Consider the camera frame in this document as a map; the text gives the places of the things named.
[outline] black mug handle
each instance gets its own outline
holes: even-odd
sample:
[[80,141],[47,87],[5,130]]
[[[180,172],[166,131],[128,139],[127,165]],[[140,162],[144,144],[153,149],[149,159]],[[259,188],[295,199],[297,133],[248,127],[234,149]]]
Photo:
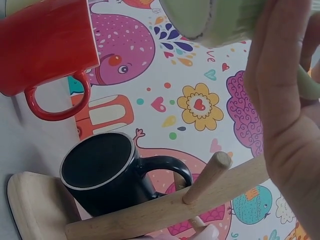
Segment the black mug handle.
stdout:
[[[144,177],[148,172],[153,170],[170,170],[180,174],[184,180],[186,187],[189,187],[193,183],[192,173],[189,168],[179,159],[172,156],[151,156],[141,157],[138,164],[138,174]],[[166,194],[161,192],[155,193],[155,198],[165,196]]]

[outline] blue bird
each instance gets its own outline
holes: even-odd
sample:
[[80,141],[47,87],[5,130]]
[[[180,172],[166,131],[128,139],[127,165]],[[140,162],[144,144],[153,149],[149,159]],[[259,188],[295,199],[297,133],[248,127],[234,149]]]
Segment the blue bird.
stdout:
[[244,224],[253,225],[270,215],[272,194],[268,188],[259,185],[233,199],[232,206],[228,209],[229,215],[235,215]]

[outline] wooden peg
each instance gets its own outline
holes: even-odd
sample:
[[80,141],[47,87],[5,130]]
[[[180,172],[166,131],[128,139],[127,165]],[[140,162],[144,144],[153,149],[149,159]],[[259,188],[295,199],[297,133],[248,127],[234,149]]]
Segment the wooden peg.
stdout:
[[[176,191],[184,189],[186,187],[186,181],[179,173],[174,172],[173,178]],[[196,233],[201,233],[207,227],[207,225],[204,223],[204,221],[202,221],[202,219],[199,216],[190,218],[188,222],[190,223],[190,225]]]
[[201,174],[182,197],[185,204],[194,203],[213,183],[232,165],[232,159],[225,152],[216,152],[202,170]]
[[65,234],[68,240],[132,239],[192,219],[236,198],[268,179],[264,156],[257,156],[226,171],[215,184],[209,186],[205,194],[200,195],[193,205],[182,202],[183,196],[190,188],[186,187],[117,212],[70,223],[65,227]]

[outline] mug handle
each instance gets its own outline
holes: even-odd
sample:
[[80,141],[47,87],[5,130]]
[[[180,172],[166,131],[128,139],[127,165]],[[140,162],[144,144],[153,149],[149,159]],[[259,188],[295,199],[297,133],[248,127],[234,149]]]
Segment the mug handle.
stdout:
[[61,111],[61,112],[48,112],[43,110],[37,103],[36,100],[36,89],[37,87],[31,87],[24,91],[24,95],[26,98],[26,102],[33,112],[38,118],[46,121],[61,121],[68,119],[78,112],[80,112],[89,102],[91,89],[90,89],[90,82],[84,70],[77,71],[73,74],[74,79],[78,80],[84,89],[82,100],[75,106]]
[[[189,168],[179,159],[172,156],[151,156],[141,157],[138,164],[138,174],[144,177],[148,172],[153,170],[170,170],[180,174],[184,180],[186,187],[189,187],[193,183],[192,173]],[[162,197],[166,194],[161,192],[155,192],[155,198]]]
[[309,74],[299,65],[297,84],[300,97],[306,100],[318,100],[320,98],[320,83],[315,82]]

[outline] hand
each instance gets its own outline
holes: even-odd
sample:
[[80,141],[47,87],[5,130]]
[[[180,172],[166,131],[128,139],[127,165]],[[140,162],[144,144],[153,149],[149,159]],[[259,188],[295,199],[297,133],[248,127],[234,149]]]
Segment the hand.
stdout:
[[311,4],[311,0],[266,1],[244,84],[263,125],[270,178],[306,232],[320,239],[320,104],[300,99],[297,86],[299,63],[308,71],[320,44],[320,14],[309,18]]

